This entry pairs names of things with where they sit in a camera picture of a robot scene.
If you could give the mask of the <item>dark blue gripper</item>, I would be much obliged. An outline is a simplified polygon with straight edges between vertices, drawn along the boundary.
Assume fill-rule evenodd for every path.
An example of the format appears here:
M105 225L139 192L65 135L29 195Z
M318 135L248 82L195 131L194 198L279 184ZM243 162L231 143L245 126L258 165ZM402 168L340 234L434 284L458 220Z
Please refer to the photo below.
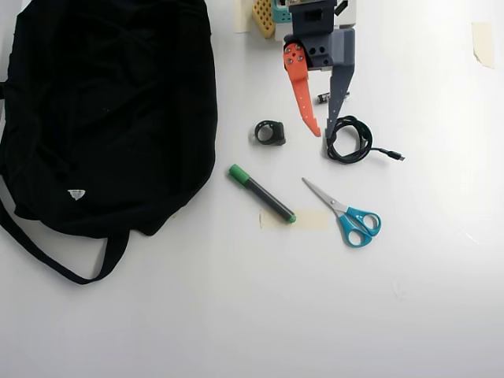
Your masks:
M316 137L321 137L321 129L313 114L308 68L332 69L325 129L325 138L329 139L354 74L356 2L287 1L286 5L291 14L292 33L285 37L284 68L301 118Z

